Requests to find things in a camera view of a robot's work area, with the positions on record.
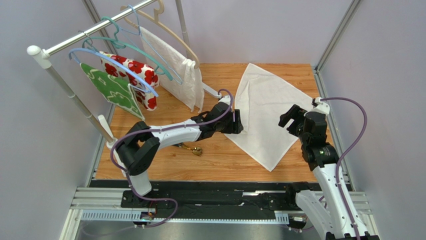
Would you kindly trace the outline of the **white cloth napkin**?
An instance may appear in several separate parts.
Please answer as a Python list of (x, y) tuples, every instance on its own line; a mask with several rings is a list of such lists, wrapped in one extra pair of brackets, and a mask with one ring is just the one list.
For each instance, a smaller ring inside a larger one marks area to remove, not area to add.
[(293, 105), (310, 110), (311, 102), (312, 97), (289, 82), (250, 63), (234, 97), (243, 130), (226, 137), (271, 172), (298, 141), (278, 125), (280, 116)]

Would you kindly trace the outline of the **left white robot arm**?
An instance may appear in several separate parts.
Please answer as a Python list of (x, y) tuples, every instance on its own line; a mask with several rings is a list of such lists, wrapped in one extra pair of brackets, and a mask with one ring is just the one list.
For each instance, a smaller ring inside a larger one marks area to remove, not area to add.
[(240, 134), (243, 129), (240, 111), (220, 101), (210, 111), (184, 122), (163, 126), (137, 122), (124, 137), (117, 140), (112, 152), (117, 153), (117, 160), (122, 163), (130, 188), (139, 196), (145, 196), (152, 190), (148, 169), (159, 150), (208, 139), (215, 133)]

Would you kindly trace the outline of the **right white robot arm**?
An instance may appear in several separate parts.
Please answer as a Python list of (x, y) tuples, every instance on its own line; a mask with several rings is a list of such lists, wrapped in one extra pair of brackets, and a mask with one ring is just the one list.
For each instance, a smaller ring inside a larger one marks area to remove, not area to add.
[(343, 159), (367, 128), (367, 113), (352, 99), (340, 97), (340, 100), (353, 103), (363, 114), (360, 134), (341, 155), (327, 142), (326, 118), (331, 110), (328, 98), (314, 98), (311, 110), (294, 104), (279, 117), (278, 125), (300, 140), (302, 157), (317, 179), (326, 201), (321, 204), (307, 182), (294, 182), (286, 189), (288, 203), (303, 210), (323, 240), (378, 240), (380, 237), (370, 234), (361, 220), (341, 170)]

